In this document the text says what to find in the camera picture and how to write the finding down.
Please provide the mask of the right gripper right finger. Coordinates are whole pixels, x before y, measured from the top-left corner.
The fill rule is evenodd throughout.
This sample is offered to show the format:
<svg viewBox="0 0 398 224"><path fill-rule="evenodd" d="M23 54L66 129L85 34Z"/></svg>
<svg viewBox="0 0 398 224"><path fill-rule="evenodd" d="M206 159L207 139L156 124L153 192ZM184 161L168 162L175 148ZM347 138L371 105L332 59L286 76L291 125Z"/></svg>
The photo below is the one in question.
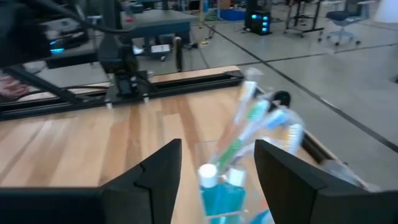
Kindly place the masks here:
<svg viewBox="0 0 398 224"><path fill-rule="evenodd" d="M398 224L398 190L369 192L263 140L254 160L275 224Z"/></svg>

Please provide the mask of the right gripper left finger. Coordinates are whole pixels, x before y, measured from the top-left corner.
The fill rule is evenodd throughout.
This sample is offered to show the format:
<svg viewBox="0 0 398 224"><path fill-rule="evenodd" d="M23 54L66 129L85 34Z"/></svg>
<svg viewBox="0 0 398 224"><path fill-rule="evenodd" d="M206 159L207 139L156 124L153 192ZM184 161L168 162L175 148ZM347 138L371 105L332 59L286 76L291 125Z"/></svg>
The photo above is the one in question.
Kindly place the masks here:
<svg viewBox="0 0 398 224"><path fill-rule="evenodd" d="M173 139L97 187L1 187L0 224L171 224L181 168Z"/></svg>

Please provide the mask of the pale white toothbrush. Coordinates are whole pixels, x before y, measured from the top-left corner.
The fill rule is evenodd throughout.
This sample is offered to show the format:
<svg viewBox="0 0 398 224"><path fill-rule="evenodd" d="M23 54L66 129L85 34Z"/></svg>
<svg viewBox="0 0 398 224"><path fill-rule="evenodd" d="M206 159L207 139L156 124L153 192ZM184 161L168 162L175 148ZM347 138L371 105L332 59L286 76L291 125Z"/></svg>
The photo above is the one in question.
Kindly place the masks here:
<svg viewBox="0 0 398 224"><path fill-rule="evenodd" d="M285 127L282 138L283 150L296 154L301 147L301 143L305 134L305 129L302 124L290 124Z"/></svg>

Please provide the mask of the teal mouthwash bottle white cap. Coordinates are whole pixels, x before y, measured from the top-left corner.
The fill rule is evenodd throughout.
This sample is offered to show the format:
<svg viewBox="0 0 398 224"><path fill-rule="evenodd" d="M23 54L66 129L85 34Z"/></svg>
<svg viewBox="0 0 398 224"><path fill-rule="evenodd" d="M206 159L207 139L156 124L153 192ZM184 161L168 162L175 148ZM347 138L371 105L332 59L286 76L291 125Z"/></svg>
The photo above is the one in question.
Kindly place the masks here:
<svg viewBox="0 0 398 224"><path fill-rule="evenodd" d="M203 164L198 169L198 176L205 215L220 215L223 188L219 183L217 167L214 164Z"/></svg>
<svg viewBox="0 0 398 224"><path fill-rule="evenodd" d="M229 169L227 179L223 183L223 199L220 209L222 213L226 213L226 216L220 218L220 224L239 224L240 213L246 197L245 180L246 170L243 166Z"/></svg>

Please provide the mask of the green white toothbrush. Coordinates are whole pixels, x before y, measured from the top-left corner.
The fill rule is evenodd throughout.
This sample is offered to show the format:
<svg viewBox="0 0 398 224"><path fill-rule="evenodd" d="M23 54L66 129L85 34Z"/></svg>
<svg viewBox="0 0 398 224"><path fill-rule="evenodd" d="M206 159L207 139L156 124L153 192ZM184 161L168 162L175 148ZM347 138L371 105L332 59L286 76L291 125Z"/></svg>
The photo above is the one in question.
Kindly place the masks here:
<svg viewBox="0 0 398 224"><path fill-rule="evenodd" d="M237 153L241 150L244 143L259 129L261 122L265 118L265 114L271 102L266 99L257 100L252 108L249 110L246 118L243 121L243 126L238 128L238 135L233 136L232 143L220 155L215 164L220 172L223 172L236 157Z"/></svg>

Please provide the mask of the blue white toothbrush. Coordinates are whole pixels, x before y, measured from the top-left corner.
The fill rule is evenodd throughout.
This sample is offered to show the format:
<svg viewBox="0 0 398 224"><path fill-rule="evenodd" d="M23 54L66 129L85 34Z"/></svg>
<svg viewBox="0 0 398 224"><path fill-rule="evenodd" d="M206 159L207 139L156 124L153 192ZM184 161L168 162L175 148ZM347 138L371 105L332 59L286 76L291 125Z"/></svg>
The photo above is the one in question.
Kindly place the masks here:
<svg viewBox="0 0 398 224"><path fill-rule="evenodd" d="M255 139L259 139L264 132L272 131L281 126L288 118L289 110L287 108L279 108L267 113L260 120L249 123L239 136L239 140L242 140L242 145L249 144Z"/></svg>

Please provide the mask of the clear acrylic organizer holder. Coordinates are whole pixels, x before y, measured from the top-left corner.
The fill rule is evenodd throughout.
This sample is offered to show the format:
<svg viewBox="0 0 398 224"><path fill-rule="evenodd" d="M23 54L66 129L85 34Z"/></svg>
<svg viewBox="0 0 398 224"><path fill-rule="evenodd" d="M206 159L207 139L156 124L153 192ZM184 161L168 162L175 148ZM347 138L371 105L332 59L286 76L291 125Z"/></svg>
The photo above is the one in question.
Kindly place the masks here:
<svg viewBox="0 0 398 224"><path fill-rule="evenodd" d="M198 184L200 181L198 169L203 164L214 164L218 153L216 151L216 142L207 141L198 143L195 147L195 168L197 170ZM232 167L243 166L246 170L245 191L243 209L240 213L239 224L275 224L271 212L268 208L264 195L261 192L261 186L257 177L254 165L253 154L250 152L240 159ZM229 168L218 174L219 183L223 187L223 183L227 179ZM226 213L215 216L206 216L204 224L220 224L220 218L226 216Z"/></svg>

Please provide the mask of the black hook clamp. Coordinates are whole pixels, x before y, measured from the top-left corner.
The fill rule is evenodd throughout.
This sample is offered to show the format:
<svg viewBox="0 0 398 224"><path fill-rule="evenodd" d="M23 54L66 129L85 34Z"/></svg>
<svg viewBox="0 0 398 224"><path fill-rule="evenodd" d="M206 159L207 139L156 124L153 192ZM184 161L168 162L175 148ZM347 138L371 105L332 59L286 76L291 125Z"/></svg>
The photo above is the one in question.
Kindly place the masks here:
<svg viewBox="0 0 398 224"><path fill-rule="evenodd" d="M291 95L287 91L276 91L270 98L271 105L268 112L272 112L280 107L289 108L291 102Z"/></svg>

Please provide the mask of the small white box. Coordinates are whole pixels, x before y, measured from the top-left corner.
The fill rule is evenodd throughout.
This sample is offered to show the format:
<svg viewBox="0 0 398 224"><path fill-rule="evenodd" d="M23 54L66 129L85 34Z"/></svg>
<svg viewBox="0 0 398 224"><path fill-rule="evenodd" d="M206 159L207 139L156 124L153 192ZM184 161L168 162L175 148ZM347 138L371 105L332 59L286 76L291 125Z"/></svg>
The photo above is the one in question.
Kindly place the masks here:
<svg viewBox="0 0 398 224"><path fill-rule="evenodd" d="M169 44L162 44L162 45L153 45L151 47L151 52L154 54L159 53L168 53L170 52L170 45Z"/></svg>

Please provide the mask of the person's hand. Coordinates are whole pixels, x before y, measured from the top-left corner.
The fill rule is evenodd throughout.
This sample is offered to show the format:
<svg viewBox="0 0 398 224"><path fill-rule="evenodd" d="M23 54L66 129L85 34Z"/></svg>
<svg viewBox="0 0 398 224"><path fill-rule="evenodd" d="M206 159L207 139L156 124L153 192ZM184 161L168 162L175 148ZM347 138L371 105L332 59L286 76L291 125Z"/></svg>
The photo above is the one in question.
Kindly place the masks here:
<svg viewBox="0 0 398 224"><path fill-rule="evenodd" d="M12 101L27 93L29 93L29 85L21 83L11 76L0 77L1 99Z"/></svg>

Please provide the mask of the black computer tower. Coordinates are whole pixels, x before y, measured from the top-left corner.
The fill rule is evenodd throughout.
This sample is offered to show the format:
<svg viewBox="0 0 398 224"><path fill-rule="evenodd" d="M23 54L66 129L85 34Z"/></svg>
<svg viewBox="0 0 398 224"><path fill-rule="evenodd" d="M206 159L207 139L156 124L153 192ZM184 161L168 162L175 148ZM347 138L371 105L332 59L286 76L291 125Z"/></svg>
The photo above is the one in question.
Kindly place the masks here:
<svg viewBox="0 0 398 224"><path fill-rule="evenodd" d="M271 14L266 11L246 11L244 28L257 35L271 33Z"/></svg>

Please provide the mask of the gray metal table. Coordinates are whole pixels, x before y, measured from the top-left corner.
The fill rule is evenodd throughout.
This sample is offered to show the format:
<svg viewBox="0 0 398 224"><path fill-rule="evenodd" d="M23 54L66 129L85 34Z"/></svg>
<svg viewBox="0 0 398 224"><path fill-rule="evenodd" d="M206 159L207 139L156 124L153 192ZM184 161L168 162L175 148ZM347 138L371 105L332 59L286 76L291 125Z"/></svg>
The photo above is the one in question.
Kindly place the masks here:
<svg viewBox="0 0 398 224"><path fill-rule="evenodd" d="M127 18L128 16L121 16L122 28L133 29L127 36L132 39L144 39L144 52L139 56L158 58L164 61L167 54L152 52L151 38L174 34L181 38L182 44L190 44L191 23L196 21L197 16L173 10L153 9L134 14L132 22L128 22Z"/></svg>

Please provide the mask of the blue storage bin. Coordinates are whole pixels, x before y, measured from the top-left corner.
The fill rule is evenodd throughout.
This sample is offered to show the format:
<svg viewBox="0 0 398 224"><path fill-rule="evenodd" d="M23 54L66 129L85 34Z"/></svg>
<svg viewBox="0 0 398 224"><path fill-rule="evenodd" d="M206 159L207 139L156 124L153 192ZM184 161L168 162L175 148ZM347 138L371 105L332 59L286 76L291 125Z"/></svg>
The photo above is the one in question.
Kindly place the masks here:
<svg viewBox="0 0 398 224"><path fill-rule="evenodd" d="M226 21L241 21L245 18L246 11L237 9L221 9L220 17Z"/></svg>

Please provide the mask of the black aluminium table frame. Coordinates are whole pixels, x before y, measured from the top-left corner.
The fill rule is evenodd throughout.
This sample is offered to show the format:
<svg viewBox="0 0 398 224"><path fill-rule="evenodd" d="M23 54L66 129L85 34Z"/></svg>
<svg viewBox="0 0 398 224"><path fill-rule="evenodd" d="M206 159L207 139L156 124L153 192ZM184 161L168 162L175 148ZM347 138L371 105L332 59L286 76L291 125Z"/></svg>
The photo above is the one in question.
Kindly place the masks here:
<svg viewBox="0 0 398 224"><path fill-rule="evenodd" d="M235 66L156 76L148 103L105 107L109 83L74 86L87 110L0 122L0 190L117 187L144 176L141 162L168 142L181 170L172 180L196 184L204 152L213 149L237 105L243 77Z"/></svg>

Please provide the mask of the black upright post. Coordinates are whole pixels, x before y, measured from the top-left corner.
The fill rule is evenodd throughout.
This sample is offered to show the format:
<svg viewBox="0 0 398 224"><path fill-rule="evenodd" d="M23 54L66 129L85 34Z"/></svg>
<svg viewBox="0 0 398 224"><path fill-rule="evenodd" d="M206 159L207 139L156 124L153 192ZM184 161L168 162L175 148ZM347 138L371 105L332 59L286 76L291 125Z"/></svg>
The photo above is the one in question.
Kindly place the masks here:
<svg viewBox="0 0 398 224"><path fill-rule="evenodd" d="M181 72L183 70L183 44L182 44L182 39L180 37L175 37L174 38L175 42L175 63L176 63L176 69L178 72Z"/></svg>

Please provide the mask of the black standing desk frame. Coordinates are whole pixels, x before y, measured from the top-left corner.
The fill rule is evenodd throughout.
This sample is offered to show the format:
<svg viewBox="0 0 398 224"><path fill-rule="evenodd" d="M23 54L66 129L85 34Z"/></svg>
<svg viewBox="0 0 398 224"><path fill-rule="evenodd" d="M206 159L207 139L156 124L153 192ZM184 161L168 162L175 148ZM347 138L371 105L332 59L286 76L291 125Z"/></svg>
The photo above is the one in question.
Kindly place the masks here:
<svg viewBox="0 0 398 224"><path fill-rule="evenodd" d="M287 1L287 18L285 20L285 27L283 34L288 34L290 31L295 31L299 37L303 38L305 34L311 32L319 32L323 34L323 27L317 27L318 18L321 8L321 3L323 0L286 0ZM305 12L305 6L307 4L315 5L315 12L313 14L309 14ZM310 21L312 24L308 29L301 29L299 24L304 22L304 25L307 25L307 22Z"/></svg>

